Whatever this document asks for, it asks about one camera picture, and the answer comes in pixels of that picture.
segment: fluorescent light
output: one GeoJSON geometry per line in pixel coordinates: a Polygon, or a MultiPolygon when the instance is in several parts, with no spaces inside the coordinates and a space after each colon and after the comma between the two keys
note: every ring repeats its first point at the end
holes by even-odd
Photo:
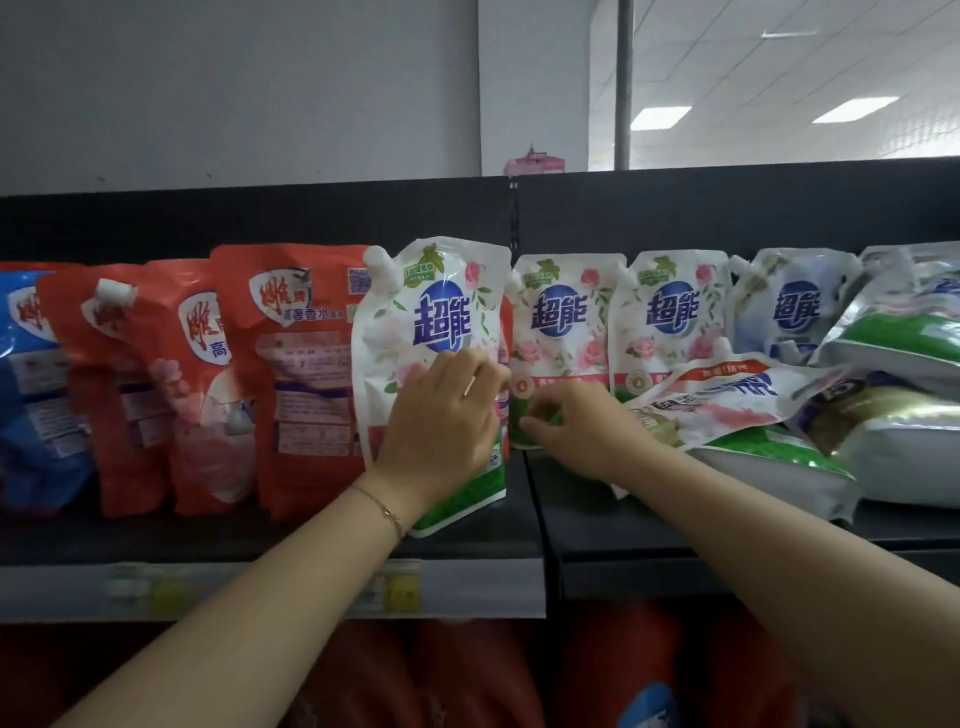
{"type": "Polygon", "coordinates": [[[669,129],[693,107],[647,107],[636,115],[630,125],[632,132],[649,132],[653,129],[669,129]]]}
{"type": "Polygon", "coordinates": [[[832,109],[813,121],[811,124],[841,124],[845,121],[856,121],[862,119],[868,113],[873,113],[885,106],[893,104],[899,96],[876,96],[864,99],[850,99],[846,104],[841,104],[836,109],[832,109]]]}

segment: metal pole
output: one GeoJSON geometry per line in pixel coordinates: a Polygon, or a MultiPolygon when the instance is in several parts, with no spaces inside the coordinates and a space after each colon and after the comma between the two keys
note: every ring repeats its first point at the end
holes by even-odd
{"type": "Polygon", "coordinates": [[[613,169],[630,169],[630,122],[634,96],[634,0],[616,5],[616,117],[613,169]]]}

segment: gold bracelet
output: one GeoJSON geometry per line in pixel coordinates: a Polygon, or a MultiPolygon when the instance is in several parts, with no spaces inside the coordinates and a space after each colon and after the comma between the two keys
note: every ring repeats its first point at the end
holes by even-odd
{"type": "Polygon", "coordinates": [[[399,516],[398,516],[396,513],[394,513],[392,510],[390,510],[390,509],[387,507],[386,503],[384,503],[382,500],[380,500],[380,498],[374,496],[373,494],[368,493],[367,491],[365,491],[363,488],[361,488],[361,487],[360,487],[359,485],[357,485],[356,483],[352,484],[352,485],[350,486],[350,488],[352,488],[352,489],[355,490],[355,491],[358,491],[358,492],[362,493],[364,496],[368,497],[370,500],[372,500],[374,503],[376,503],[378,506],[380,506],[380,510],[383,511],[383,516],[384,516],[384,518],[388,518],[388,519],[390,519],[391,521],[394,522],[394,528],[396,529],[397,538],[398,538],[400,541],[403,541],[403,538],[407,535],[407,531],[406,531],[406,529],[403,527],[403,524],[400,522],[399,516]]]}

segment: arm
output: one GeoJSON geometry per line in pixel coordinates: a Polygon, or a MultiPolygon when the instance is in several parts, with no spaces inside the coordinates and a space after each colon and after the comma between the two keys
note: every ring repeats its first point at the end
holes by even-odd
{"type": "Polygon", "coordinates": [[[522,426],[571,470],[673,523],[863,725],[960,724],[960,589],[660,444],[601,385],[544,387],[528,412],[522,426]]]}
{"type": "MultiPolygon", "coordinates": [[[[412,373],[396,398],[376,465],[355,485],[409,528],[486,464],[499,429],[494,398],[508,377],[478,350],[441,354],[428,372],[412,373]]],[[[57,727],[275,726],[396,541],[393,521],[348,488],[121,667],[57,727]]]]}

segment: diao brand logo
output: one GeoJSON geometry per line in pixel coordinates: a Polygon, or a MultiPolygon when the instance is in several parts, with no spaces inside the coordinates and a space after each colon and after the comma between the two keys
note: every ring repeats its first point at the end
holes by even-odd
{"type": "Polygon", "coordinates": [[[297,321],[347,318],[347,313],[342,310],[313,307],[313,283],[309,268],[275,268],[258,273],[250,279],[250,295],[256,307],[282,327],[297,321]]]}
{"type": "Polygon", "coordinates": [[[684,280],[662,286],[647,304],[647,326],[672,336],[686,336],[694,329],[700,310],[700,291],[684,280]]]}
{"type": "Polygon", "coordinates": [[[110,305],[99,299],[87,299],[80,304],[80,312],[86,322],[111,339],[122,338],[120,326],[123,323],[123,308],[110,305]]]}
{"type": "Polygon", "coordinates": [[[431,283],[414,309],[414,345],[434,352],[457,352],[469,346],[470,299],[452,280],[431,283]]]}
{"type": "Polygon", "coordinates": [[[786,283],[777,296],[774,321],[784,331],[806,331],[820,318],[820,289],[809,280],[786,283]]]}
{"type": "Polygon", "coordinates": [[[54,330],[50,328],[50,322],[40,308],[40,296],[36,294],[36,288],[33,286],[19,288],[8,294],[7,310],[10,312],[11,319],[33,336],[57,343],[54,330]]]}
{"type": "Polygon", "coordinates": [[[220,320],[220,306],[213,291],[195,293],[180,304],[180,325],[190,349],[203,361],[227,366],[230,349],[220,320]]]}
{"type": "Polygon", "coordinates": [[[530,328],[559,338],[569,334],[574,324],[586,320],[587,296],[579,296],[570,286],[558,283],[545,288],[537,298],[530,328]]]}

